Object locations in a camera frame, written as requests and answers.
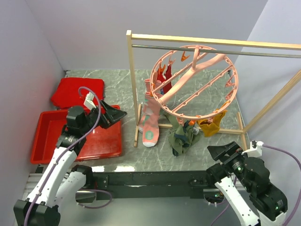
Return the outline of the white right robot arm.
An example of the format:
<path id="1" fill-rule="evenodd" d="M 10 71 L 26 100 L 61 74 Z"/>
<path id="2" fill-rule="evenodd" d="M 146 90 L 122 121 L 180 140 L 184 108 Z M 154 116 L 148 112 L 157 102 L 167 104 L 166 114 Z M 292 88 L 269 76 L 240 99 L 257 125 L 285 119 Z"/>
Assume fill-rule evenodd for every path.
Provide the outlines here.
<path id="1" fill-rule="evenodd" d="M 207 148 L 217 163 L 207 169 L 206 182 L 222 192 L 243 226 L 281 226 L 286 218 L 287 197 L 271 183 L 270 171 L 260 159 L 262 147 L 262 141 L 251 141 L 250 149 L 243 151 L 233 141 Z M 234 185 L 232 175 L 249 193 L 249 199 L 257 213 L 242 198 Z"/>

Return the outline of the pink round clip hanger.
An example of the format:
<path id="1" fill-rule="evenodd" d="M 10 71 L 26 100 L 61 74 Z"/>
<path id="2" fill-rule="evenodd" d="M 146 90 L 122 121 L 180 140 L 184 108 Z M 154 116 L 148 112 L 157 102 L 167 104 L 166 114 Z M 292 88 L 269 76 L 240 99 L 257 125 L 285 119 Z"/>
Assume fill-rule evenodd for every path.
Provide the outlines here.
<path id="1" fill-rule="evenodd" d="M 159 72 L 161 72 L 161 63 L 167 57 L 171 57 L 174 53 L 183 51 L 183 52 L 193 52 L 192 62 L 187 64 L 181 70 L 172 75 L 169 79 L 162 82 L 161 85 L 155 87 L 155 80 L 158 78 Z M 227 51 L 219 51 L 214 48 L 210 48 L 208 46 L 202 45 L 187 45 L 180 48 L 175 48 L 168 51 L 164 54 L 159 60 L 155 63 L 151 75 L 150 75 L 150 92 L 157 101 L 158 105 L 167 113 L 177 117 L 180 120 L 192 120 L 198 121 L 202 119 L 212 118 L 215 115 L 221 113 L 226 110 L 229 105 L 236 98 L 236 94 L 238 92 L 238 73 L 237 70 L 232 63 L 232 61 L 227 56 Z M 167 106 L 168 101 L 177 94 L 178 91 L 190 80 L 193 76 L 197 75 L 199 72 L 221 62 L 224 61 L 228 66 L 216 75 L 213 79 L 207 82 L 203 87 L 194 92 L 190 97 L 176 106 L 174 109 L 170 109 Z M 218 110 L 214 110 L 212 113 L 205 115 L 196 115 L 196 116 L 188 116 L 183 113 L 179 113 L 178 111 L 183 107 L 187 106 L 187 104 L 192 101 L 194 98 L 198 97 L 203 91 L 207 88 L 211 87 L 215 82 L 217 82 L 221 77 L 223 77 L 227 72 L 231 71 L 229 80 L 226 82 L 225 87 L 231 88 L 230 92 L 226 95 L 226 102 L 222 107 Z"/>

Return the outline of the olive green sock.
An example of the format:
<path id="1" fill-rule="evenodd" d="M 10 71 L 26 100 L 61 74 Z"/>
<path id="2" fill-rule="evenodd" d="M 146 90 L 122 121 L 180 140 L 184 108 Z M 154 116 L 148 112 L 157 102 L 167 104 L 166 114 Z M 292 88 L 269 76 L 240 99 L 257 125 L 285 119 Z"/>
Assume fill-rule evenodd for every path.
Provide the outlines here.
<path id="1" fill-rule="evenodd" d="M 163 113 L 163 115 L 172 125 L 168 136 L 172 154 L 175 157 L 185 154 L 192 145 L 195 145 L 200 140 L 201 133 L 199 129 L 195 125 L 190 125 L 190 121 L 180 125 L 175 116 L 168 113 Z"/>

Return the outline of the mustard yellow sock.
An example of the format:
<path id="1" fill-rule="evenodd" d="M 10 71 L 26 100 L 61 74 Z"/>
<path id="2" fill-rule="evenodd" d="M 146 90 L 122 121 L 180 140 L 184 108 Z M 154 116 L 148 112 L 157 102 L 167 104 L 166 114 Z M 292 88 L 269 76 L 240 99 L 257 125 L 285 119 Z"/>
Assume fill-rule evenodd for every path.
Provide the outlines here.
<path id="1" fill-rule="evenodd" d="M 224 110 L 212 118 L 197 121 L 197 124 L 203 131 L 205 137 L 211 137 L 219 132 L 221 120 L 226 112 L 227 110 Z"/>

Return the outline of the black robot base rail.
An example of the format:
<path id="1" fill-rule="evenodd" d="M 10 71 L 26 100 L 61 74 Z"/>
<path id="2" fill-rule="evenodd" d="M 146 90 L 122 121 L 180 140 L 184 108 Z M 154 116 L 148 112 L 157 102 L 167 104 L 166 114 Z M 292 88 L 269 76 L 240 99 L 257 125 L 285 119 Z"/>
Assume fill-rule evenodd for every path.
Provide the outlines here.
<path id="1" fill-rule="evenodd" d="M 189 197 L 217 191 L 206 171 L 94 172 L 85 189 L 111 193 L 114 199 Z"/>

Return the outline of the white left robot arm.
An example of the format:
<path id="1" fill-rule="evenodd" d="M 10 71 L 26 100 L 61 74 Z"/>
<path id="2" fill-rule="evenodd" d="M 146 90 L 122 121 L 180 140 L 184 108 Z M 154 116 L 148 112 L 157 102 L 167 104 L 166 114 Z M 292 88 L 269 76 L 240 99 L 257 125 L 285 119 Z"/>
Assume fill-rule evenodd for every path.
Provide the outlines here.
<path id="1" fill-rule="evenodd" d="M 67 110 L 66 124 L 62 128 L 51 161 L 37 185 L 25 200 L 17 200 L 14 214 L 19 226 L 56 226 L 59 224 L 63 202 L 75 196 L 80 189 L 95 185 L 91 167 L 75 166 L 67 179 L 69 167 L 78 157 L 86 137 L 96 127 L 108 129 L 127 115 L 104 101 L 88 112 L 81 106 Z"/>

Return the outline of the pink patterned sock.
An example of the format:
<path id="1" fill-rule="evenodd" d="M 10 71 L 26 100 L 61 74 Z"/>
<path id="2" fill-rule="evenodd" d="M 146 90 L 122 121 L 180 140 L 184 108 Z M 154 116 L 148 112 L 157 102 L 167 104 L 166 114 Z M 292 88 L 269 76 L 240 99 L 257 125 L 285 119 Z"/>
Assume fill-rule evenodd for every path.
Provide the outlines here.
<path id="1" fill-rule="evenodd" d="M 146 86 L 146 92 L 149 93 L 150 92 L 150 79 L 145 79 L 144 82 L 145 82 L 145 86 Z M 139 129 L 139 132 L 141 132 L 141 133 L 143 133 L 144 121 L 146 119 L 146 110 L 148 107 L 148 100 L 149 100 L 149 94 L 145 95 L 145 100 L 143 103 L 143 110 L 142 110 L 143 114 L 142 114 L 142 117 L 138 124 L 138 129 Z"/>
<path id="2" fill-rule="evenodd" d="M 149 100 L 143 127 L 143 145 L 145 147 L 153 147 L 156 145 L 159 137 L 158 119 L 160 106 L 150 92 L 145 92 L 145 95 L 147 94 L 149 94 Z"/>

